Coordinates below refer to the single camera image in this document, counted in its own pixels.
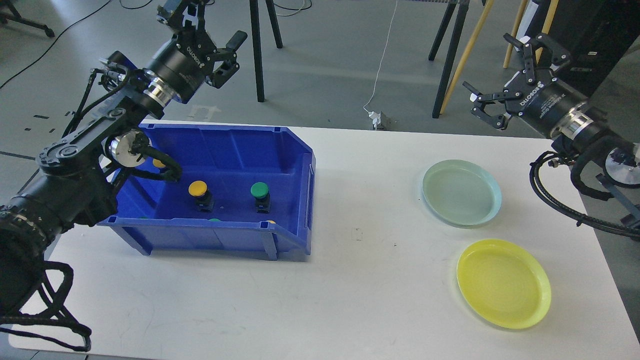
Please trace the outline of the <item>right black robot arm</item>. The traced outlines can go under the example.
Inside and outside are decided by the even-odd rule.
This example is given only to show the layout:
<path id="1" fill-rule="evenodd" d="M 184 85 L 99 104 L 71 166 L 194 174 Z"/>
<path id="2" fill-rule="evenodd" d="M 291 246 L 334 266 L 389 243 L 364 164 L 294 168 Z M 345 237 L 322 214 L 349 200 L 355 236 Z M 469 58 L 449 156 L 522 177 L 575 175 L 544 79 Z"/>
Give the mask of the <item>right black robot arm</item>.
<path id="1" fill-rule="evenodd" d="M 499 92 L 482 93 L 464 82 L 471 93 L 471 114 L 498 130 L 505 130 L 509 120 L 518 117 L 550 139 L 552 150 L 530 164 L 529 182 L 538 198 L 579 226 L 585 224 L 637 241 L 639 205 L 622 189 L 639 187 L 639 144 L 612 130 L 602 110 L 558 77 L 558 71 L 569 66 L 571 56 L 557 41 L 546 33 L 522 39 L 506 33 L 503 38 L 521 55 L 523 68 Z M 615 199 L 627 215 L 614 223 L 560 202 L 542 183 L 544 165 L 569 167 L 570 182 L 581 194 L 603 202 Z"/>

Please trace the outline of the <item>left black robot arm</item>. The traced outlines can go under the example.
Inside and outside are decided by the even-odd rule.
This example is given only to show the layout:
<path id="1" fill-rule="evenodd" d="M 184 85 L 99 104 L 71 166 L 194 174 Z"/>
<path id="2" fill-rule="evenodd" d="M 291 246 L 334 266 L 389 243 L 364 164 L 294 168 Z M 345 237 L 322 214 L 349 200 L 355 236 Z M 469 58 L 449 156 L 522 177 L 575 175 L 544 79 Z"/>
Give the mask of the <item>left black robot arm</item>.
<path id="1" fill-rule="evenodd" d="M 187 103 L 202 84 L 221 88 L 239 69 L 238 30 L 217 47 L 205 28 L 205 0 L 168 0 L 158 22 L 173 36 L 142 68 L 115 51 L 94 68 L 62 138 L 36 157 L 42 176 L 1 206 L 1 331 L 72 351 L 91 348 L 91 329 L 66 308 L 73 269 L 45 251 L 76 224 L 115 215 L 130 177 L 178 182 L 183 170 L 140 129 L 171 101 Z"/>

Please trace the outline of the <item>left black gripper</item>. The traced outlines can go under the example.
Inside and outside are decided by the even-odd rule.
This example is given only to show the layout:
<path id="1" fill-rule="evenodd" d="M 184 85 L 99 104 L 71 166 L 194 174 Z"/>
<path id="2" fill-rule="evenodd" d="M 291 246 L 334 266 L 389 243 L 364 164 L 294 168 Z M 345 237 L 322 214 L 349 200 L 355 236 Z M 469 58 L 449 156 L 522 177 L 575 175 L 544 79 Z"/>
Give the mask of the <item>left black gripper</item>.
<path id="1" fill-rule="evenodd" d="M 161 79 L 183 104 L 202 84 L 220 89 L 237 73 L 237 51 L 249 36 L 237 30 L 225 48 L 217 48 L 205 28 L 208 3 L 167 0 L 157 6 L 157 21 L 169 27 L 173 36 L 151 57 L 145 71 Z"/>

